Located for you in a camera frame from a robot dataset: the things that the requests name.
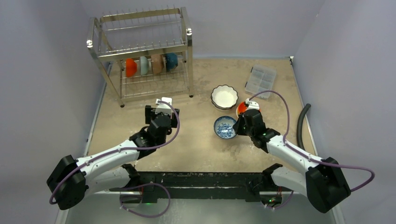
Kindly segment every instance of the stone-textured surface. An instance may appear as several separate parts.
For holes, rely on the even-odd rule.
[[[213,131],[214,121],[223,115],[236,117],[236,108],[228,112],[217,110],[210,100],[212,89],[222,84],[232,86],[238,91],[238,103],[242,102],[251,96],[245,92],[244,86],[254,64],[268,66],[277,71],[273,90],[282,94],[289,105],[291,121],[287,139],[296,144],[297,118],[302,106],[288,60],[194,59],[195,96],[166,96],[173,97],[173,105],[180,109],[181,128],[178,137],[168,146],[135,162],[136,168],[140,171],[261,172],[275,162],[288,167],[280,159],[256,148],[249,137],[237,136],[223,140]],[[119,74],[116,70],[117,66],[114,66],[111,76]],[[267,127],[284,134],[287,116],[282,100],[272,94],[268,100],[257,99],[257,102]],[[89,154],[111,148],[145,126],[145,105],[154,106],[155,100],[130,101],[124,108],[120,108],[107,89]],[[306,124],[303,133],[306,150],[314,153]]]

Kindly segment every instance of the cable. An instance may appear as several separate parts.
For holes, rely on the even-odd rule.
[[[293,196],[293,194],[294,194],[294,191],[292,190],[292,191],[290,192],[289,197],[286,199],[286,201],[285,201],[284,203],[281,203],[281,204],[280,204],[279,206],[277,206],[277,207],[274,207],[274,206],[277,205],[277,204],[279,204],[279,203],[274,203],[274,205],[272,205],[272,206],[270,206],[270,204],[273,204],[273,203],[268,203],[268,204],[264,204],[264,208],[269,208],[269,209],[271,209],[271,210],[280,209],[280,208],[282,208],[283,206],[285,206],[287,203],[289,203],[289,201],[290,201],[291,197]]]
[[[154,146],[154,147],[124,147],[124,148],[121,148],[120,151],[117,150],[117,149],[115,149],[115,150],[113,150],[113,151],[109,151],[109,152],[107,152],[107,153],[103,153],[103,154],[101,154],[101,155],[98,155],[98,156],[95,157],[95,158],[92,158],[92,159],[88,160],[87,163],[83,163],[83,164],[81,164],[80,166],[78,166],[77,168],[75,168],[74,170],[72,170],[65,178],[63,178],[63,180],[61,180],[61,181],[59,182],[59,184],[55,187],[54,191],[52,192],[51,197],[49,198],[49,203],[50,203],[50,204],[56,204],[57,202],[56,202],[56,201],[54,202],[53,200],[54,200],[55,194],[58,192],[58,190],[59,190],[59,188],[62,186],[62,184],[64,184],[64,183],[66,182],[66,180],[69,179],[69,178],[70,178],[73,174],[75,174],[77,171],[79,171],[79,170],[82,169],[83,167],[87,166],[87,164],[92,163],[92,162],[95,161],[95,160],[98,160],[98,159],[100,159],[100,158],[102,158],[102,157],[105,157],[105,156],[110,155],[110,154],[113,154],[113,153],[119,153],[119,152],[124,151],[124,150],[129,150],[129,149],[135,149],[135,150],[151,150],[151,149],[157,149],[157,148],[160,148],[160,147],[164,147],[164,146],[168,145],[169,143],[171,143],[171,142],[176,138],[177,134],[179,134],[179,130],[180,130],[180,119],[179,119],[179,115],[177,114],[175,108],[173,108],[172,105],[170,105],[168,102],[161,101],[161,100],[159,100],[158,102],[159,102],[159,103],[166,104],[167,106],[169,106],[169,107],[172,109],[172,111],[174,112],[175,116],[176,116],[176,120],[177,120],[177,129],[176,129],[176,133],[175,133],[175,135],[174,135],[169,141],[163,143],[162,145],[158,145],[158,146]]]
[[[262,183],[263,183],[263,181],[261,181],[260,183],[256,184],[256,185],[252,188],[252,191],[253,191],[257,186],[259,186],[259,185],[262,184]]]
[[[121,205],[120,209],[123,209],[125,211],[129,211],[130,213],[133,213],[133,214],[135,214],[137,216],[140,216],[140,217],[143,217],[143,218],[157,218],[157,217],[160,217],[161,215],[165,214],[165,212],[169,209],[169,206],[170,206],[170,193],[166,189],[166,187],[164,187],[164,186],[162,186],[162,185],[160,185],[158,183],[146,183],[146,184],[142,184],[142,185],[139,185],[139,186],[136,186],[136,187],[123,188],[123,189],[124,190],[133,190],[133,189],[136,189],[136,188],[141,188],[141,187],[145,187],[145,186],[149,186],[149,185],[155,185],[155,186],[158,186],[158,187],[164,189],[165,193],[168,195],[168,204],[166,205],[166,208],[161,213],[156,214],[156,215],[144,215],[144,214],[137,213],[137,212],[132,211],[132,210],[128,209],[127,207],[125,207],[122,204],[121,197],[120,197],[120,205]]]
[[[304,122],[304,117],[307,114],[310,107],[311,107],[310,104],[306,104],[303,110],[301,111],[300,116],[298,116],[298,120],[297,120],[297,145],[304,151],[305,151],[305,147],[303,143],[303,122]]]
[[[249,100],[252,100],[252,99],[255,98],[256,96],[258,96],[258,95],[260,95],[260,94],[262,94],[262,93],[266,93],[266,92],[272,92],[272,93],[278,95],[278,96],[282,99],[283,103],[285,104],[286,112],[287,112],[287,128],[286,128],[286,133],[283,135],[283,143],[284,143],[289,149],[293,150],[295,153],[297,153],[297,154],[299,154],[300,156],[302,156],[302,157],[308,159],[309,161],[316,162],[316,163],[321,164],[321,165],[324,165],[324,166],[337,167],[337,168],[347,168],[347,169],[359,169],[359,170],[366,170],[366,171],[370,172],[370,174],[371,174],[370,178],[368,178],[368,179],[367,179],[365,182],[363,182],[361,185],[358,185],[357,187],[351,189],[351,192],[354,192],[354,191],[356,191],[356,190],[359,190],[360,188],[366,186],[368,183],[370,183],[370,182],[374,179],[375,173],[374,173],[373,170],[371,170],[371,169],[369,169],[369,168],[357,167],[357,166],[349,166],[349,165],[339,165],[339,164],[334,164],[334,163],[328,163],[328,162],[322,162],[322,161],[314,160],[314,159],[309,158],[309,156],[305,155],[304,153],[298,151],[297,149],[295,149],[295,148],[292,147],[291,145],[289,145],[289,144],[286,142],[286,136],[287,136],[287,134],[289,133],[289,129],[290,129],[290,113],[289,113],[289,107],[288,107],[288,105],[287,105],[287,103],[286,103],[286,100],[282,97],[282,95],[279,94],[279,93],[276,92],[276,91],[273,91],[273,90],[265,90],[265,91],[261,91],[261,92],[256,93],[256,94],[253,95],[251,98],[249,98]],[[281,204],[280,206],[278,206],[277,209],[283,207],[287,202],[289,202],[289,200],[291,199],[291,196],[292,196],[292,195],[293,195],[293,191],[292,191],[292,193],[290,194],[289,198],[286,200],[286,202],[283,203],[283,204]]]

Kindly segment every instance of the orange bowl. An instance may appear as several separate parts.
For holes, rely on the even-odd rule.
[[[239,115],[243,112],[246,111],[248,107],[245,105],[245,101],[243,101],[242,103],[240,103],[238,105],[238,107],[236,108],[236,117],[239,117]]]
[[[126,62],[125,74],[128,78],[134,76],[137,71],[137,64],[132,58],[128,58]]]

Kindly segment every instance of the black hose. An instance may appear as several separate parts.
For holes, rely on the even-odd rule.
[[[305,105],[305,107],[300,113],[300,116],[298,116],[298,121],[297,121],[297,145],[303,150],[305,150],[303,144],[303,122],[304,122],[304,117],[307,114],[310,107],[311,107],[310,104]]]

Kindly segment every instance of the floor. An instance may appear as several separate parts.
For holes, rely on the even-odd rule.
[[[139,171],[196,171],[196,172],[261,172],[274,163],[288,164],[256,148],[249,137],[237,136],[220,139],[213,131],[214,121],[223,115],[236,117],[235,108],[218,111],[211,103],[210,94],[218,85],[227,84],[238,91],[242,102],[251,94],[245,92],[250,69],[261,64],[277,71],[273,90],[287,101],[290,110],[289,141],[296,144],[297,118],[302,110],[299,92],[289,60],[253,59],[194,59],[193,75],[195,95],[165,96],[173,98],[173,106],[180,109],[181,129],[178,137],[168,146],[133,162]],[[111,77],[119,75],[113,66]],[[287,127],[285,105],[272,94],[268,100],[256,100],[262,110],[264,122],[281,134]],[[144,124],[145,105],[155,106],[155,99],[126,103],[120,108],[111,92],[106,89],[98,113],[89,147],[89,155],[109,149],[139,131]],[[314,154],[308,126],[304,123],[303,140],[306,151]]]
[[[158,214],[167,199],[155,204],[127,205],[147,215]],[[275,212],[262,203],[244,200],[172,199],[169,210],[158,218],[142,218],[120,210],[119,195],[95,194],[69,210],[66,224],[335,224],[334,213],[315,210],[303,195]]]

